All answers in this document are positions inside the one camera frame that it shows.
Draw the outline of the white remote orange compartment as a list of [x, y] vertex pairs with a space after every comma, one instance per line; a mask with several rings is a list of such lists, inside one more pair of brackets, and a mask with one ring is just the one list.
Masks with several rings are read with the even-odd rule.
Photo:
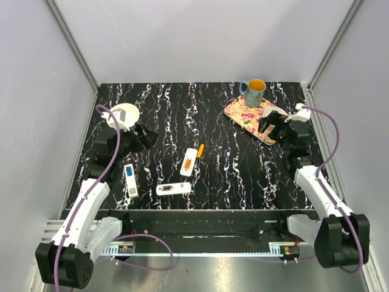
[[180, 175], [190, 177], [196, 162], [198, 151], [194, 148], [188, 148], [182, 161]]

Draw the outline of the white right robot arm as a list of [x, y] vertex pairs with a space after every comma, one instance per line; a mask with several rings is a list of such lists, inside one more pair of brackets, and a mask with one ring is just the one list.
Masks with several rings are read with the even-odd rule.
[[336, 195], [323, 177], [322, 167], [314, 165], [309, 150], [311, 111], [302, 105], [290, 116], [273, 106], [259, 119], [260, 133], [273, 128], [268, 137], [281, 145], [288, 173], [319, 217], [315, 222], [307, 215], [290, 215], [277, 224], [276, 232], [284, 241], [297, 236], [312, 246], [324, 268], [339, 267], [348, 272], [349, 266], [355, 266], [359, 272], [368, 261], [370, 222], [364, 214], [355, 214]]

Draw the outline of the white remote black batteries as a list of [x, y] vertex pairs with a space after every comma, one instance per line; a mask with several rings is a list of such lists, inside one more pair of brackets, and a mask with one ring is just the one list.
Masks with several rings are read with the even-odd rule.
[[177, 182], [171, 184], [159, 184], [156, 186], [156, 195], [180, 195], [191, 192], [191, 184], [189, 182]]

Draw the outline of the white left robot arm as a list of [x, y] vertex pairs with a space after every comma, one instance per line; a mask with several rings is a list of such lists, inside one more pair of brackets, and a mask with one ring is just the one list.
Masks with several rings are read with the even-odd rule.
[[119, 133], [107, 125], [94, 137], [91, 161], [81, 183], [77, 199], [67, 218], [48, 243], [40, 243], [35, 258], [44, 283], [84, 289], [89, 283], [94, 263], [116, 238], [131, 235], [129, 217], [115, 211], [102, 219], [96, 229], [92, 223], [123, 173], [121, 161], [130, 153], [149, 150], [159, 135], [137, 122], [129, 131]]

